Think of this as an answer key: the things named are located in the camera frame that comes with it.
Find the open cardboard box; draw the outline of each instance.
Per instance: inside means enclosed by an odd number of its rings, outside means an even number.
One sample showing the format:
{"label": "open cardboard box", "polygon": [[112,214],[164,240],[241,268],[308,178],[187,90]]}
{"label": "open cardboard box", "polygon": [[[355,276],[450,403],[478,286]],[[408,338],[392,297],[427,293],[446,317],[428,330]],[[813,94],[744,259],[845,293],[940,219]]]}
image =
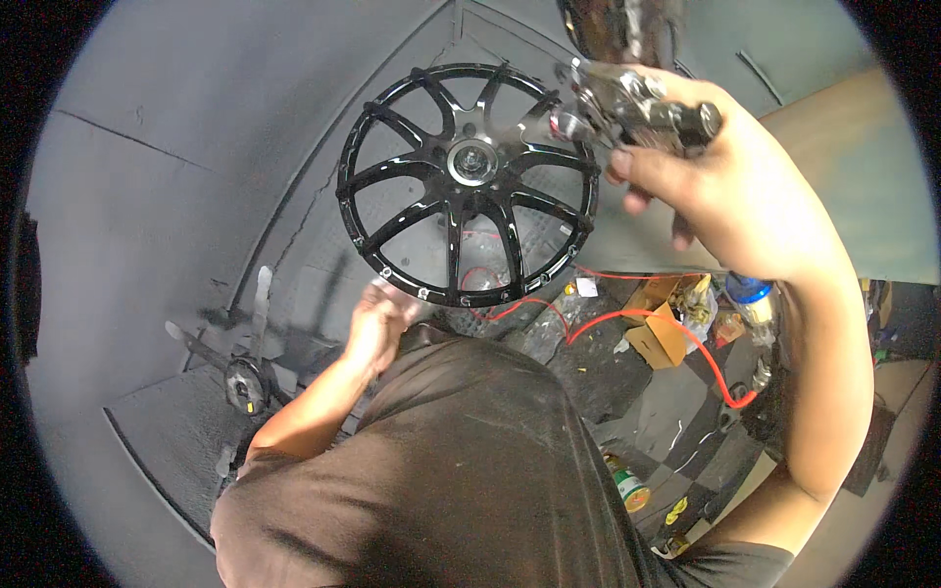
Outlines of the open cardboard box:
{"label": "open cardboard box", "polygon": [[[673,320],[673,311],[667,302],[677,288],[686,288],[699,281],[698,276],[652,279],[630,296],[624,310],[652,310]],[[686,336],[663,319],[652,316],[626,316],[635,325],[624,333],[624,338],[644,357],[654,370],[675,368],[686,357]]]}

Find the white paper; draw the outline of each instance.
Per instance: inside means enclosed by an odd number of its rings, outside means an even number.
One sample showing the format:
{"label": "white paper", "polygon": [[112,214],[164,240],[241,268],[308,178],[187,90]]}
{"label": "white paper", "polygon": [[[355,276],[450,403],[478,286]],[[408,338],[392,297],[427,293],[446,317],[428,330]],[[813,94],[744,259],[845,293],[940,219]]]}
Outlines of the white paper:
{"label": "white paper", "polygon": [[598,286],[594,278],[575,278],[575,289],[579,291],[579,296],[585,298],[594,298],[598,295]]}

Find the dark brown t-shirt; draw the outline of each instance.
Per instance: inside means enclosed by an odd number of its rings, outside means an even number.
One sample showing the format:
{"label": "dark brown t-shirt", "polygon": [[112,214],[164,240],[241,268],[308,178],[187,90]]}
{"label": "dark brown t-shirt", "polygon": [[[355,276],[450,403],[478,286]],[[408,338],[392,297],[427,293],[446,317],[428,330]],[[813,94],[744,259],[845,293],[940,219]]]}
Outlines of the dark brown t-shirt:
{"label": "dark brown t-shirt", "polygon": [[498,343],[412,352],[379,386],[335,449],[242,467],[212,520],[229,588],[755,587],[793,559],[744,543],[660,559],[561,385]]}

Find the wheel spoke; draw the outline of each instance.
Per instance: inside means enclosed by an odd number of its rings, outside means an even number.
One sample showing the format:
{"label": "wheel spoke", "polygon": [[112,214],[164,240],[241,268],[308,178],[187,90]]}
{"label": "wheel spoke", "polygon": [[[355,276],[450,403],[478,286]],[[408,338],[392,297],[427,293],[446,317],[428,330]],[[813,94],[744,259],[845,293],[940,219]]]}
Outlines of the wheel spoke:
{"label": "wheel spoke", "polygon": [[464,208],[463,203],[456,206],[450,204],[445,222],[448,224],[448,298],[451,304],[457,304],[461,290],[460,264],[461,241],[464,236]]}
{"label": "wheel spoke", "polygon": [[455,112],[463,110],[455,96],[440,81],[425,70],[415,68],[411,78],[418,82],[441,111],[441,136],[451,138],[455,135]]}
{"label": "wheel spoke", "polygon": [[403,230],[411,227],[420,220],[424,220],[434,213],[441,212],[441,201],[425,195],[422,199],[413,202],[398,215],[390,218],[384,225],[379,227],[363,243],[363,252],[371,253],[378,251],[380,247],[399,234]]}
{"label": "wheel spoke", "polygon": [[542,119],[543,115],[549,112],[550,108],[557,103],[559,103],[559,90],[555,89],[543,96],[539,102],[533,104],[533,107],[529,109],[529,112],[523,115],[523,118],[519,122],[527,125],[531,121]]}
{"label": "wheel spoke", "polygon": [[418,149],[428,140],[428,133],[422,130],[417,124],[406,119],[384,104],[368,102],[363,105],[363,109],[378,120],[386,123],[389,128],[395,131],[412,149]]}
{"label": "wheel spoke", "polygon": [[595,164],[582,159],[571,151],[538,143],[527,144],[526,151],[518,155],[509,165],[513,166],[517,173],[522,173],[536,166],[569,167],[587,173],[594,173],[597,170]]}
{"label": "wheel spoke", "polygon": [[568,223],[572,229],[591,230],[591,223],[582,213],[545,192],[521,183],[513,189],[511,194],[513,204],[516,206],[555,216],[562,222]]}
{"label": "wheel spoke", "polygon": [[425,181],[437,171],[439,169],[434,164],[425,161],[416,153],[406,153],[363,169],[350,178],[343,188],[353,194],[368,185],[402,176]]}
{"label": "wheel spoke", "polygon": [[490,78],[486,81],[484,89],[480,90],[480,95],[477,97],[476,107],[484,115],[484,124],[487,125],[489,129],[490,126],[490,114],[493,111],[493,101],[497,97],[497,90],[500,89],[500,84],[503,81],[503,74],[506,73],[507,64],[504,61],[500,64],[500,67],[494,70],[490,75]]}
{"label": "wheel spoke", "polygon": [[497,226],[497,232],[500,233],[503,241],[503,251],[506,253],[506,266],[510,270],[510,294],[520,298],[525,294],[523,280],[526,278],[526,268],[523,265],[523,250],[519,245],[517,220],[513,216],[513,207],[494,202],[481,212]]}

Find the shirt sleeve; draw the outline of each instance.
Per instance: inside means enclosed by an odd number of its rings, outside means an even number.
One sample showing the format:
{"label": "shirt sleeve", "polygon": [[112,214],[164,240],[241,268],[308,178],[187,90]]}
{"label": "shirt sleeve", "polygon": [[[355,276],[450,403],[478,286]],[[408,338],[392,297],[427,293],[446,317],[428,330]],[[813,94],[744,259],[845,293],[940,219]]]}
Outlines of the shirt sleeve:
{"label": "shirt sleeve", "polygon": [[692,546],[674,560],[660,561],[681,588],[773,588],[794,556],[770,545],[730,542]]}

